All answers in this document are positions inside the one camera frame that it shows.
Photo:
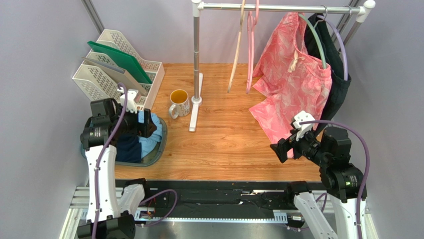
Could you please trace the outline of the navy blue shorts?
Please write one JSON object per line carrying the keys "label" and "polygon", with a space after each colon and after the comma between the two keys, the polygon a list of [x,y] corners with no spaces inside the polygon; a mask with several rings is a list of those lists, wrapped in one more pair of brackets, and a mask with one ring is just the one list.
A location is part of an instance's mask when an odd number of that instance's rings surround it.
{"label": "navy blue shorts", "polygon": [[125,163],[140,163],[142,161],[142,147],[139,137],[123,134],[116,144],[116,161]]}

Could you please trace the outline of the pink plastic hanger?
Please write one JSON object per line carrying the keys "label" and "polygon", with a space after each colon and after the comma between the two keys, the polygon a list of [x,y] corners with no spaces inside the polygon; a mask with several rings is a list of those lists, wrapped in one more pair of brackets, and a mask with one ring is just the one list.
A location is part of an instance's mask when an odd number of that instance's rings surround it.
{"label": "pink plastic hanger", "polygon": [[247,16],[248,72],[246,82],[246,94],[249,94],[250,92],[253,79],[254,29],[258,21],[260,0],[256,0],[255,3],[255,15],[249,12]]}

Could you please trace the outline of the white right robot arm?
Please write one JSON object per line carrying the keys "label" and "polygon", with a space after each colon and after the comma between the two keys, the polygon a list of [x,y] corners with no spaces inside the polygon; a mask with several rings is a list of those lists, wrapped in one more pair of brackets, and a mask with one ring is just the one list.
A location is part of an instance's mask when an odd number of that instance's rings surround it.
{"label": "white right robot arm", "polygon": [[297,138],[298,130],[293,135],[271,144],[281,163],[288,159],[288,151],[293,151],[293,158],[305,157],[319,166],[320,179],[329,196],[336,218],[334,230],[313,199],[312,191],[305,181],[289,183],[286,193],[288,200],[304,216],[308,227],[317,239],[365,239],[366,229],[363,218],[366,206],[367,172],[350,163],[352,142],[349,132],[360,138],[363,144],[366,161],[369,161],[369,150],[360,134],[348,126],[330,126],[324,129],[318,141],[314,131],[307,131]]}

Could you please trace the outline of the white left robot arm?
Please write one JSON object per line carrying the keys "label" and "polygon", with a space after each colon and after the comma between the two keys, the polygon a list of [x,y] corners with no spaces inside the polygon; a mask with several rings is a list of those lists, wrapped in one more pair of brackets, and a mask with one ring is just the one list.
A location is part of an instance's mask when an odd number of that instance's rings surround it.
{"label": "white left robot arm", "polygon": [[115,185],[117,140],[123,134],[150,137],[157,129],[149,109],[127,112],[112,98],[91,102],[92,116],[80,135],[89,167],[89,208],[80,239],[132,239],[135,212],[144,199],[144,179],[125,186],[118,198]]}

